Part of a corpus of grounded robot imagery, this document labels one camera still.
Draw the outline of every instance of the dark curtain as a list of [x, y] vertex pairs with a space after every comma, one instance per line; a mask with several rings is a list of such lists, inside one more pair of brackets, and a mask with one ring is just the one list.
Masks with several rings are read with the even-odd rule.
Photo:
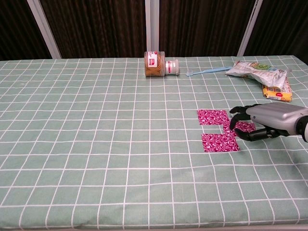
[[255, 0], [160, 0], [159, 49], [166, 56], [230, 56]]
[[50, 59], [26, 0], [0, 0], [0, 60]]
[[308, 64], [308, 1], [263, 0], [245, 55], [291, 54]]
[[40, 0], [63, 58], [143, 57], [144, 0]]

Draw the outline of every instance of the table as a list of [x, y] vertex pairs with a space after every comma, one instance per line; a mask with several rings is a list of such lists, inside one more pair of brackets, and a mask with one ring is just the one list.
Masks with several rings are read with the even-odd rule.
[[185, 73], [237, 60], [290, 68], [291, 104], [308, 106], [308, 66], [289, 55], [178, 59], [179, 76], [152, 78], [143, 58], [0, 62], [0, 229], [307, 224], [301, 137], [203, 151], [201, 134], [222, 127], [199, 125], [196, 110], [271, 102], [261, 85]]

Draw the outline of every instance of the snack bag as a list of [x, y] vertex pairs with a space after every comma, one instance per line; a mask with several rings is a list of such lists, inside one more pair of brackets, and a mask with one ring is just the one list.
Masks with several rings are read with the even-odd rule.
[[249, 77], [268, 87], [282, 88], [289, 70], [281, 70], [270, 65], [250, 62], [235, 62], [227, 75]]
[[292, 100], [292, 91], [288, 78], [285, 78], [284, 85], [281, 89], [276, 87], [267, 87], [263, 85], [263, 95], [267, 99], [280, 100], [285, 102], [290, 102]]

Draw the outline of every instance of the pink fabric square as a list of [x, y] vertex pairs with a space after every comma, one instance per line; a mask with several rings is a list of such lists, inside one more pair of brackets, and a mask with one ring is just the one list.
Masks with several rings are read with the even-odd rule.
[[200, 125], [220, 125], [229, 123], [225, 110], [198, 110]]
[[[233, 136], [236, 136], [236, 133], [234, 131], [231, 131], [229, 128], [230, 123], [223, 125], [223, 131], [225, 133], [231, 133]], [[245, 132], [252, 132], [256, 130], [256, 126], [254, 123], [247, 123], [243, 121], [238, 121], [235, 125], [235, 128], [238, 128]]]
[[240, 148], [231, 133], [202, 134], [202, 144], [205, 152], [233, 152]]

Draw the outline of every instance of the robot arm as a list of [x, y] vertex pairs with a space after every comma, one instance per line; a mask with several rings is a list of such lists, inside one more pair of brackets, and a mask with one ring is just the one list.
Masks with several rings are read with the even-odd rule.
[[280, 135], [302, 135], [308, 142], [308, 108], [286, 103], [254, 104], [252, 106], [234, 107], [230, 113], [237, 113], [230, 122], [233, 130], [237, 121], [249, 120], [262, 124], [265, 128], [253, 132], [234, 131], [243, 140], [257, 141], [275, 138]]

